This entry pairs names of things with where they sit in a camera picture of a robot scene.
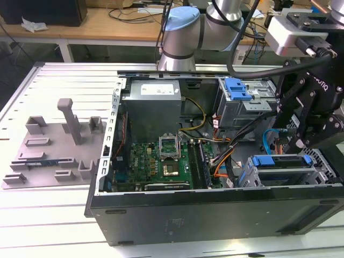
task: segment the yellow cable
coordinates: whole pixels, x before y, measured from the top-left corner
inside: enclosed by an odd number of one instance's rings
[[[204,123],[205,123],[205,120],[206,120],[206,113],[204,112],[204,110],[202,109],[202,107],[200,105],[198,105],[198,103],[196,101],[194,101],[192,98],[185,98],[185,99],[188,99],[189,101],[193,102],[201,111],[202,111],[202,114],[203,114],[203,120],[202,120],[202,123],[200,125],[197,125],[197,126],[194,126],[194,127],[187,127],[187,128],[180,128],[179,130],[180,131],[192,131],[192,130],[197,130],[199,128],[201,128]]]

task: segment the cable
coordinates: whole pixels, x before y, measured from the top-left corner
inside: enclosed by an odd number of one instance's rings
[[[191,125],[191,127],[193,127],[194,126],[194,122],[193,122],[193,119],[191,119],[190,120],[190,125]],[[202,138],[203,137],[203,135],[200,133],[200,131],[199,130],[195,130],[195,132]]]
[[[221,10],[220,10],[219,6],[217,5],[216,1],[215,1],[215,0],[211,0],[211,3],[213,4],[213,6],[214,6],[215,10],[217,11],[217,13],[218,13],[218,14],[221,16],[221,18],[225,21],[225,23],[226,23],[227,25],[229,25],[232,29],[234,29],[236,32],[239,33],[239,32],[240,32],[239,28],[236,27],[235,25],[233,25],[233,23],[230,22],[230,21],[227,19],[227,17],[221,12]],[[245,35],[245,36],[247,36],[247,37],[249,37],[249,38],[252,38],[252,39],[264,39],[264,38],[265,38],[265,36],[256,36],[256,35],[252,35],[252,34],[246,33],[245,31],[244,31],[244,33],[243,33],[242,35]]]
[[[11,87],[11,85],[9,85],[9,84],[6,83],[6,82],[0,81],[0,83],[2,83],[3,85],[6,85],[6,86],[8,86],[8,87]]]
[[[15,63],[14,63],[14,65],[16,65],[16,63],[17,63],[17,59],[18,59],[18,57],[19,57],[20,51],[21,51],[21,48],[19,49],[19,51],[18,51],[18,53],[17,53],[17,55],[16,55],[16,58],[15,58]]]
[[[198,103],[196,101],[194,101],[192,98],[185,98],[191,102],[193,102],[202,112],[203,114],[203,120],[201,122],[200,125],[197,125],[197,126],[193,126],[193,127],[188,127],[188,128],[180,128],[179,130],[180,131],[192,131],[192,130],[196,130],[196,129],[199,129],[201,127],[203,127],[204,123],[205,123],[205,119],[206,119],[206,113],[204,112],[204,110],[202,109],[202,107],[200,105],[198,105]]]
[[[259,0],[255,0],[252,5],[252,9],[249,11],[248,16],[246,20],[244,21],[243,26],[241,27],[238,36],[234,40],[232,49],[230,51],[230,55],[228,57],[228,62],[227,62],[227,70],[232,77],[239,78],[239,79],[255,79],[255,78],[264,78],[264,77],[271,77],[271,76],[276,76],[276,75],[290,74],[290,73],[295,73],[300,70],[312,68],[318,65],[323,65],[325,62],[329,61],[332,58],[330,54],[325,54],[323,57],[317,58],[313,61],[310,61],[307,63],[296,64],[294,66],[276,68],[276,69],[265,70],[265,71],[247,72],[247,73],[235,71],[233,68],[233,59],[234,59],[235,50],[238,47],[239,41],[241,37],[244,35],[245,29],[248,23],[250,22],[250,19],[254,11],[256,10],[258,4],[259,4]]]
[[[268,140],[267,140],[268,132],[279,133],[280,131],[278,129],[271,128],[271,129],[267,129],[263,133],[263,146],[264,146],[264,149],[265,149],[265,151],[267,152],[268,155],[271,155],[271,150],[270,150],[270,147],[269,147],[269,144],[268,144]]]
[[[118,153],[120,152],[120,150],[122,149],[123,145],[124,145],[124,139],[125,139],[125,115],[123,114],[123,125],[122,125],[122,142],[120,143],[120,146],[116,152],[116,154],[114,155],[113,158],[116,158],[116,156],[118,155]]]
[[[234,149],[232,151],[230,151],[227,154],[227,156],[223,160],[221,160],[221,162],[217,165],[216,170],[214,172],[214,177],[228,177],[228,175],[218,174],[218,171],[220,170],[221,165],[228,159],[229,156],[232,155],[233,152],[234,152]]]
[[[232,138],[232,140],[229,142],[228,149],[226,151],[224,151],[222,154],[220,154],[217,157],[215,157],[213,159],[213,162],[216,162],[218,160],[223,159],[225,157],[225,155],[227,155],[228,152],[231,150],[231,148],[234,147],[239,142],[239,140],[241,140],[246,134],[252,132],[255,129],[255,125],[257,123],[260,123],[260,121],[262,121],[264,119],[267,119],[269,117],[276,116],[276,115],[277,115],[277,111],[272,111],[272,112],[264,113],[264,114],[260,115],[259,117],[255,118],[254,120],[252,120],[251,122],[249,122],[244,127],[242,127],[236,133],[236,135]]]
[[[165,5],[163,7],[162,10],[162,17],[161,17],[161,24],[160,24],[160,30],[159,30],[159,35],[156,38],[156,43],[155,43],[155,48],[154,48],[154,64],[156,65],[156,50],[157,50],[157,46],[159,44],[159,40],[160,40],[160,36],[162,34],[162,30],[163,30],[163,23],[165,22],[165,18],[166,18],[166,6],[167,6],[167,1],[165,1]]]
[[[167,9],[167,13],[166,13],[166,17],[165,17],[165,22],[164,22],[163,30],[162,30],[162,36],[161,36],[161,43],[160,43],[160,45],[163,44],[163,38],[164,38],[164,36],[165,36],[167,21],[168,21],[169,15],[170,15],[170,11],[171,11],[172,4],[173,4],[173,0],[171,0],[170,4],[169,4],[169,6],[168,6],[168,9]]]
[[[132,13],[138,12],[137,10],[134,10],[134,11],[131,11],[129,13],[123,13],[121,9],[119,9],[119,11],[120,11],[120,15],[131,15]],[[161,23],[154,18],[154,15],[160,15],[161,13],[150,13],[147,9],[144,9],[144,8],[141,9],[140,11],[147,12],[149,15],[152,16],[153,20],[155,20],[156,23],[161,25]]]
[[[20,46],[20,44],[18,42],[16,42],[16,40],[9,35],[9,33],[5,30],[4,26],[2,26],[1,22],[0,22],[0,27],[2,28],[2,30],[5,32],[5,34],[18,46],[20,47],[20,49],[24,52],[24,54],[33,62],[35,63],[35,61],[31,58],[31,56]]]
[[[180,131],[182,134],[184,134],[186,137],[190,138],[190,139],[196,139],[196,140],[203,140],[203,141],[211,141],[211,142],[219,142],[217,140],[212,140],[212,139],[208,139],[208,138],[198,138],[198,137],[193,137],[190,134],[188,134],[187,132],[184,131]]]
[[[149,20],[145,20],[149,17],[153,17],[153,16],[156,16],[156,15],[161,15],[161,13],[155,13],[155,14],[152,14],[152,15],[148,15],[148,16],[144,16],[144,17],[139,17],[139,18],[134,18],[134,19],[120,19],[116,16],[113,16],[112,15],[112,12],[113,11],[116,11],[116,10],[119,10],[118,8],[115,8],[115,9],[112,9],[111,11],[108,12],[108,15],[109,17],[113,18],[113,19],[116,19],[116,20],[119,20],[120,22],[125,22],[125,23],[150,23]]]

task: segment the blue plastic latch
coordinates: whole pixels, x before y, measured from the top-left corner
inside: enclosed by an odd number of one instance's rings
[[[225,78],[225,85],[230,92],[232,101],[250,101],[252,96],[246,91],[246,86],[237,78]]]
[[[312,165],[313,164],[313,160],[309,155],[303,155],[303,159],[306,161],[306,163],[308,165]]]
[[[252,157],[253,165],[257,166],[274,166],[275,162],[270,155],[260,155]]]
[[[242,172],[242,174],[241,174],[239,180],[238,180],[238,184],[241,183],[241,181],[243,180],[243,178],[244,178],[245,176],[246,176],[246,171],[244,170],[244,171]]]

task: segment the paper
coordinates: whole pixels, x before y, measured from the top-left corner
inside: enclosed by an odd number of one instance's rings
[[[252,18],[255,18],[255,19],[260,19],[260,18],[264,18],[264,14],[262,14],[259,10],[255,10],[253,15],[252,15]]]
[[[174,95],[173,84],[143,84],[141,95]]]
[[[21,19],[23,20],[21,26],[32,33],[35,31],[45,31],[48,29],[45,23],[32,23],[31,21],[25,20],[23,17]]]

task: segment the black box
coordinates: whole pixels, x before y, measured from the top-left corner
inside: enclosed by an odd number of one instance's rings
[[[22,17],[47,25],[81,25],[87,14],[85,0],[1,0],[0,15],[7,24],[21,24]]]

